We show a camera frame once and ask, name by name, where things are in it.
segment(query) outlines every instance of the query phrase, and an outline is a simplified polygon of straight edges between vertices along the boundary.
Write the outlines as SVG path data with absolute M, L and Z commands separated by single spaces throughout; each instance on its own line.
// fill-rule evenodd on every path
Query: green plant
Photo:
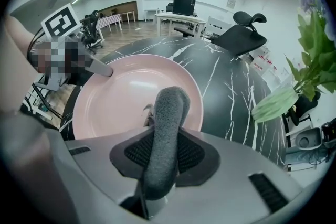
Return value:
M 336 48 L 325 31 L 326 18 L 320 9 L 310 12 L 310 23 L 298 15 L 299 42 L 304 49 L 302 60 L 306 67 L 298 70 L 286 57 L 289 67 L 297 81 L 294 89 L 303 93 L 310 101 L 315 96 L 315 91 L 322 92 L 318 86 L 323 86 L 333 93 L 336 90 Z

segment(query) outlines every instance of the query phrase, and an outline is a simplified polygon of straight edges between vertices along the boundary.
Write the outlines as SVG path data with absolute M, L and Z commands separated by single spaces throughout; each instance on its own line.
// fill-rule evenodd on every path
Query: black mesh pad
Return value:
M 149 129 L 116 145 L 110 161 L 125 177 L 141 179 L 151 155 L 154 129 Z M 180 129 L 178 133 L 178 169 L 176 187 L 198 186 L 218 169 L 218 151 L 204 141 Z

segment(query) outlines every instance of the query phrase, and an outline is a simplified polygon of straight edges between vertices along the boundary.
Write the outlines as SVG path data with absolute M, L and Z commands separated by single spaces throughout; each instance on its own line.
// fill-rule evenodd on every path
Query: table with checkered cloth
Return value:
M 119 21 L 121 21 L 120 14 L 101 18 L 97 22 L 97 29 L 103 28 L 104 26 L 108 26 L 110 24 L 113 24 Z

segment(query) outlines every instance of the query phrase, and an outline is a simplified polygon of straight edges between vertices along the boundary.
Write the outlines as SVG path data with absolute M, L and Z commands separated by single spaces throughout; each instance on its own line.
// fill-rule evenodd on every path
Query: ceiling light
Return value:
M 79 1 L 79 0 L 75 0 L 75 1 L 73 2 L 73 4 L 76 3 L 77 1 Z

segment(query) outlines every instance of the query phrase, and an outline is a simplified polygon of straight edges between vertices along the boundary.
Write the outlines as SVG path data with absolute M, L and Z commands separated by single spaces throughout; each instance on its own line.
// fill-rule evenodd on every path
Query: chair headrest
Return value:
M 251 26 L 252 23 L 265 23 L 267 21 L 264 14 L 256 13 L 253 17 L 246 12 L 236 12 L 233 15 L 233 20 L 242 26 Z

